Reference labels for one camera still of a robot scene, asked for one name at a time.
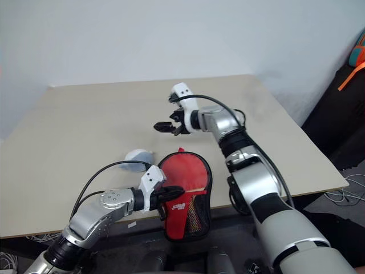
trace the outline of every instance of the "white wall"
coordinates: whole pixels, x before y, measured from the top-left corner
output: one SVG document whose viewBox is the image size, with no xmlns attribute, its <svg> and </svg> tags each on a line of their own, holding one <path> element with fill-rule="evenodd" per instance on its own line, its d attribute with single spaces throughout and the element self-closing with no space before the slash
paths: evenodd
<svg viewBox="0 0 365 274">
<path fill-rule="evenodd" d="M 302 124 L 364 12 L 364 0 L 0 0 L 0 138 L 50 84 L 244 73 Z"/>
</svg>

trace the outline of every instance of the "table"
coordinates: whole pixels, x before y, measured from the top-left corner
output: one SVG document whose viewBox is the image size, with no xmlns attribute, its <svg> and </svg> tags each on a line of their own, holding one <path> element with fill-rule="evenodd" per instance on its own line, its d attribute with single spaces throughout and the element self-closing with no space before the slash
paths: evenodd
<svg viewBox="0 0 365 274">
<path fill-rule="evenodd" d="M 200 154 L 213 171 L 211 206 L 229 205 L 229 174 L 213 135 L 173 136 L 153 129 L 176 109 L 167 99 L 178 82 L 185 82 L 195 94 L 245 111 L 248 133 L 280 169 L 292 195 L 348 185 L 255 76 L 56 87 L 40 98 L 1 146 L 0 236 L 63 229 L 86 181 L 136 148 L 154 151 L 156 164 L 179 147 Z M 141 175 L 111 168 L 86 194 L 137 187 Z M 156 214 L 135 212 L 123 220 Z"/>
</svg>

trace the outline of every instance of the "printed logo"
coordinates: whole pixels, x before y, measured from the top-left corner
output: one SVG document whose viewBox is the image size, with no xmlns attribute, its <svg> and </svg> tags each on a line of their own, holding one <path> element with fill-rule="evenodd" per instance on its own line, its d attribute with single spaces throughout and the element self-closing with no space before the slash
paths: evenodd
<svg viewBox="0 0 365 274">
<path fill-rule="evenodd" d="M 174 210 L 174 209 L 182 210 L 184 208 L 185 208 L 185 203 L 182 203 L 182 204 L 175 204 L 175 205 L 173 205 L 171 209 L 172 210 Z"/>
</svg>

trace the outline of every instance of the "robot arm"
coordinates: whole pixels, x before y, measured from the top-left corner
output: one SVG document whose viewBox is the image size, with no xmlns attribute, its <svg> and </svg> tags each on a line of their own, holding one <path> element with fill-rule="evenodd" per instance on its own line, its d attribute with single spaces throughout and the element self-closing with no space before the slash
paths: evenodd
<svg viewBox="0 0 365 274">
<path fill-rule="evenodd" d="M 163 171 L 151 166 L 142 176 L 138 190 L 108 190 L 91 204 L 80 207 L 61 236 L 38 256 L 25 273 L 72 273 L 85 251 L 107 236 L 111 224 L 133 211 L 158 209 L 159 201 L 166 201 L 164 195 L 175 199 L 184 193 L 180 187 L 161 188 L 165 180 Z"/>
<path fill-rule="evenodd" d="M 214 135 L 231 173 L 229 187 L 236 203 L 246 204 L 254 217 L 270 266 L 283 274 L 356 273 L 304 215 L 282 200 L 282 176 L 237 123 L 243 117 L 221 106 L 199 109 L 194 98 L 181 99 L 187 95 L 192 95 L 190 89 L 180 83 L 169 99 L 179 104 L 170 118 L 181 126 L 164 122 L 154 128 L 175 135 L 199 130 Z"/>
</svg>

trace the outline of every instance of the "orange strap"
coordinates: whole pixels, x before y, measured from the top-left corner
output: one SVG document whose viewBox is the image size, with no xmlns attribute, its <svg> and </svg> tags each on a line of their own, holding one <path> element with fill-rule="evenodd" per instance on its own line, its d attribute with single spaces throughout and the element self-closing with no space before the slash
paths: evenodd
<svg viewBox="0 0 365 274">
<path fill-rule="evenodd" d="M 338 87 L 339 91 L 342 91 L 343 88 L 345 87 L 345 85 L 347 85 L 347 83 L 352 79 L 352 77 L 354 77 L 354 75 L 356 74 L 356 72 L 358 72 L 359 70 L 365 68 L 365 62 L 361 63 L 360 65 L 358 65 L 357 67 L 355 67 L 355 69 L 352 71 L 352 73 L 346 78 L 346 80 L 341 84 L 341 86 Z"/>
</svg>

